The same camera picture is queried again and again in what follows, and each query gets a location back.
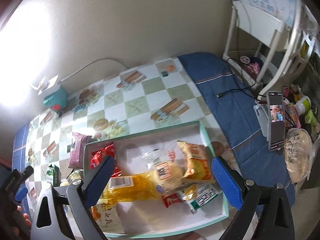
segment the table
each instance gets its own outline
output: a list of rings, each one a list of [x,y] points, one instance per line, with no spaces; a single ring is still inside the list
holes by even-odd
[[[134,85],[128,85],[131,79]],[[172,100],[183,104],[160,120],[164,113],[159,109]],[[155,113],[159,117],[153,120]],[[108,121],[102,132],[97,131],[98,120]],[[48,110],[30,122],[25,160],[26,165],[34,168],[34,174],[26,180],[31,217],[46,183],[47,167],[59,167],[61,182],[72,171],[68,168],[72,132],[110,139],[193,120],[205,125],[216,155],[222,155],[229,166],[239,171],[218,122],[177,58],[129,69],[73,93],[61,117]],[[76,224],[71,216],[70,221]]]

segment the chip bag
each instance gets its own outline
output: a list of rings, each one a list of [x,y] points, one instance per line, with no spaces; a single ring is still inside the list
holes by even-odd
[[[114,171],[113,171],[113,174],[111,175],[111,177],[121,176],[122,171],[120,170],[120,168],[118,167],[118,165],[116,163],[114,143],[111,143],[111,144],[107,145],[106,147],[104,147],[98,151],[95,151],[91,154],[92,154],[92,157],[90,159],[90,169],[95,169],[99,165],[101,160],[105,156],[109,155],[115,159],[115,168],[114,168]]]
[[[199,208],[209,203],[221,192],[221,189],[214,184],[196,183],[180,190],[178,194],[181,200],[188,204],[191,212],[195,214]]]
[[[102,193],[107,206],[117,202],[160,199],[152,181],[150,172],[110,178]]]
[[[186,172],[182,181],[215,182],[203,145],[178,141],[178,147],[186,160]]]
[[[124,233],[116,207],[107,206],[104,199],[99,199],[97,204],[91,207],[91,215],[102,232]]]

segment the floor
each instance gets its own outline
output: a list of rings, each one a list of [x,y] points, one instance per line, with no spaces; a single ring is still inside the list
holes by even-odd
[[[320,187],[298,190],[291,212],[295,240],[306,240],[320,220]]]

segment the metal screw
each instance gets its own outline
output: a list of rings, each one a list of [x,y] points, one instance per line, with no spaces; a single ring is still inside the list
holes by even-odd
[[[277,189],[283,189],[283,185],[281,183],[277,183],[276,187]]]
[[[45,186],[44,186],[44,188],[45,188],[45,189],[51,188],[51,184],[50,184],[50,183],[46,183]]]
[[[253,186],[253,185],[254,185],[254,181],[251,180],[251,179],[247,179],[247,180],[245,181],[245,183],[246,183],[248,186]]]
[[[82,182],[81,179],[75,179],[72,184],[75,185],[75,186],[78,186],[80,183]]]

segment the green snack package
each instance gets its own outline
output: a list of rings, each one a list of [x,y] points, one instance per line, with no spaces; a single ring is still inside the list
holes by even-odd
[[[59,168],[56,165],[50,165],[47,168],[47,183],[50,183],[52,186],[58,186],[58,173]]]
[[[193,214],[221,193],[214,184],[196,183],[178,192],[181,200],[188,204]]]

